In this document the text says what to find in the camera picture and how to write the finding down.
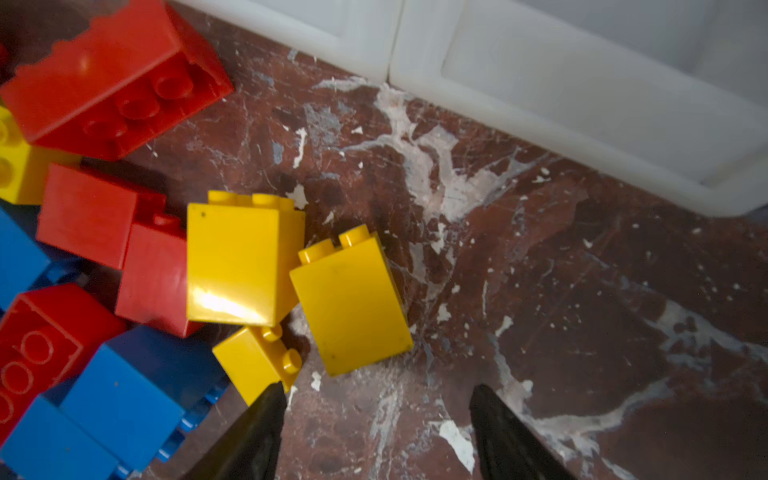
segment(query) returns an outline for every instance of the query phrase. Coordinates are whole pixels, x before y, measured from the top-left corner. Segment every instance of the duplo block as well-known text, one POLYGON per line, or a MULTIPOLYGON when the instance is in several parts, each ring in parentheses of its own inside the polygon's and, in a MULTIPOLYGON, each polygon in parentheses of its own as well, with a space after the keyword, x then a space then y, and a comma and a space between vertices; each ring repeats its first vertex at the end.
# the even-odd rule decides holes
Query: duplo block
POLYGON ((125 323, 74 283, 22 293, 0 322, 0 443, 33 398, 79 374, 125 323))
POLYGON ((165 195, 91 168, 51 165, 37 240, 121 270, 134 222, 151 223, 165 195))
POLYGON ((181 338, 203 325, 187 320, 187 235, 177 217, 134 223, 114 312, 181 338))
POLYGON ((304 246, 304 212, 275 195, 208 192, 187 214, 187 316, 275 326, 298 299, 289 272, 304 246))
POLYGON ((331 376, 413 347, 400 296, 379 243, 365 225, 300 252, 290 277, 331 376))
POLYGON ((0 198, 16 205, 43 202, 49 164, 77 165, 81 156, 33 147, 22 137, 11 112, 0 107, 0 198))
POLYGON ((37 207, 0 200, 0 310, 21 292, 77 279, 81 259, 35 240, 37 207))
POLYGON ((176 452, 226 384, 206 343, 139 325, 99 348, 61 410, 140 472, 176 452))
POLYGON ((38 395, 0 449, 0 458, 26 480, 127 478, 130 469, 59 410, 73 382, 38 395))
POLYGON ((114 161, 233 91, 216 52, 161 0, 95 18, 0 87, 26 139, 114 161))
POLYGON ((282 382, 286 393, 301 369, 301 357, 286 349, 283 328, 245 326, 214 347, 214 355, 248 405, 271 384, 282 382))

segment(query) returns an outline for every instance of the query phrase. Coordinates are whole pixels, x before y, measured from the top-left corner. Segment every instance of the small yellow block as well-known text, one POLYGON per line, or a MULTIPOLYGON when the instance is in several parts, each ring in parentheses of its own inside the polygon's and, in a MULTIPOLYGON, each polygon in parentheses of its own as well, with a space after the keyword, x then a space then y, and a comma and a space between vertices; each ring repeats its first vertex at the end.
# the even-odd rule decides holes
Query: small yellow block
POLYGON ((77 165, 81 156, 28 144, 11 112, 0 107, 0 198, 16 205, 43 203, 49 164, 77 165))
POLYGON ((187 316, 198 322, 275 326, 299 302, 304 212, 275 195, 212 190, 187 212, 187 316))
POLYGON ((299 252, 290 277, 331 376, 413 347, 397 287, 379 243, 361 225, 299 252))
POLYGON ((277 324, 245 326, 214 347, 214 355, 248 405, 253 404, 268 386, 283 382, 286 393, 301 370, 301 357, 286 349, 277 324))

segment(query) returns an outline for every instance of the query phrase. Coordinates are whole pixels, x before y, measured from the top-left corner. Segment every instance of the blue lego brick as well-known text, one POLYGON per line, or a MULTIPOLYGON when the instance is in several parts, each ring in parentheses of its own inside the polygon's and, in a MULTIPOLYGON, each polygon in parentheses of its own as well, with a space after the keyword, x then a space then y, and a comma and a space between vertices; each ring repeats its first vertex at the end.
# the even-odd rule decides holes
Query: blue lego brick
POLYGON ((58 408, 74 379, 38 395, 0 450, 26 480, 118 480, 125 465, 58 408))
POLYGON ((39 210, 0 200, 0 310, 21 292, 78 277, 80 258, 35 240, 39 210))
POLYGON ((206 343, 138 326, 99 348, 61 410, 142 471, 152 458, 174 454, 226 381, 206 343))

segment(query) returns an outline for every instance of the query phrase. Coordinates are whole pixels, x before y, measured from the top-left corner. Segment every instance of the red marble tabletop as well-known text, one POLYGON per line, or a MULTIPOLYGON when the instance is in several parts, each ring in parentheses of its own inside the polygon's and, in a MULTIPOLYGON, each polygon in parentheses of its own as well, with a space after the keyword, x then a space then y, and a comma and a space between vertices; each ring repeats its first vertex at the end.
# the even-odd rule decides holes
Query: red marble tabletop
MULTIPOLYGON (((4 75, 122 3, 4 0, 4 75)), ((87 162, 165 192, 180 216, 219 189, 292 197, 308 243, 367 223, 415 343, 331 379, 294 310, 286 343, 305 363, 279 478, 481 478, 481 382, 580 478, 768 477, 766 230, 176 6, 236 92, 125 161, 87 162)), ((95 269, 88 288, 111 305, 118 283, 95 269)), ((180 476, 244 408, 230 389, 141 478, 180 476)))

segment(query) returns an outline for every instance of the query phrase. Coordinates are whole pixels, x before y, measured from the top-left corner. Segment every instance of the lego brick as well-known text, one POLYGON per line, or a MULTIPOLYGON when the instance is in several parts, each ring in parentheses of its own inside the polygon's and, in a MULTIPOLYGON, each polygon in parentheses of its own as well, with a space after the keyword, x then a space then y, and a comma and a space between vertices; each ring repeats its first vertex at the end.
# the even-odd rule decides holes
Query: lego brick
POLYGON ((187 317, 275 326, 298 299, 288 272, 299 266, 304 212, 274 195, 208 192, 187 214, 187 317))
POLYGON ((114 161, 232 91, 216 52, 175 10, 131 0, 18 68, 0 96, 30 143, 114 161))
POLYGON ((210 347, 139 325, 99 348, 62 412, 133 470, 170 458, 225 388, 210 347))
POLYGON ((115 314, 186 338, 202 327, 187 320, 187 235, 177 217, 134 223, 115 314))
POLYGON ((21 292, 76 280, 81 259, 35 241, 37 207, 0 200, 0 310, 21 292))
POLYGON ((37 240, 121 270, 134 222, 151 223, 165 195, 91 168, 51 165, 37 240))
POLYGON ((300 252, 290 277, 331 376, 413 347, 379 237, 365 225, 300 252))
POLYGON ((0 449, 26 480, 118 480, 130 470, 58 408, 74 379, 40 394, 0 449))
POLYGON ((0 198, 16 205, 43 202, 49 164, 77 165, 81 156, 33 147, 22 137, 11 112, 0 107, 0 198))
POLYGON ((286 392, 296 381, 301 357, 286 349, 280 324, 245 326, 214 347, 214 355, 248 405, 271 384, 282 382, 286 392))
POLYGON ((22 293, 0 321, 0 442, 33 398, 77 375, 125 324, 74 283, 22 293))

